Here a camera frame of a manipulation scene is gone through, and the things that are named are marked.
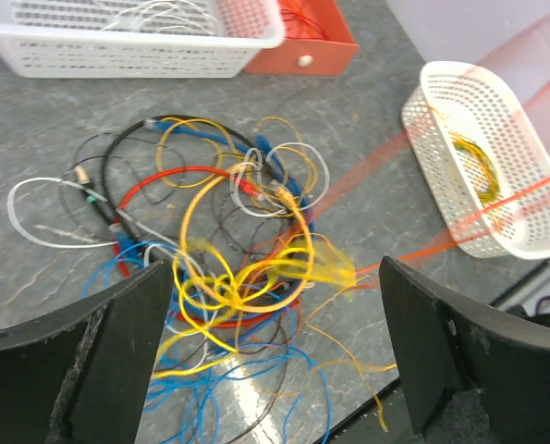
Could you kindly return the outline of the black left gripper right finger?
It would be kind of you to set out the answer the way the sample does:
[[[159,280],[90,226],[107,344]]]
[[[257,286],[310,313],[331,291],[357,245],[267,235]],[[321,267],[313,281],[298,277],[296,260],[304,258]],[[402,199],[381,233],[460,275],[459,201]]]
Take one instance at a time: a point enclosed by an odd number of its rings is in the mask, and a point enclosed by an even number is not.
[[[501,443],[550,443],[550,326],[450,290],[397,259],[379,278],[409,419],[426,431],[478,389]]]

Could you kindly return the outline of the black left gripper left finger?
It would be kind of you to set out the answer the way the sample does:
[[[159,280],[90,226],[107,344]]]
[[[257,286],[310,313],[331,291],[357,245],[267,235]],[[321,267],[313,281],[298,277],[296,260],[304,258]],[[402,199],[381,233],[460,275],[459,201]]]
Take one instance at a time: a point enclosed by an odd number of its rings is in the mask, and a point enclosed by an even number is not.
[[[0,443],[132,443],[172,294],[156,262],[0,330]]]

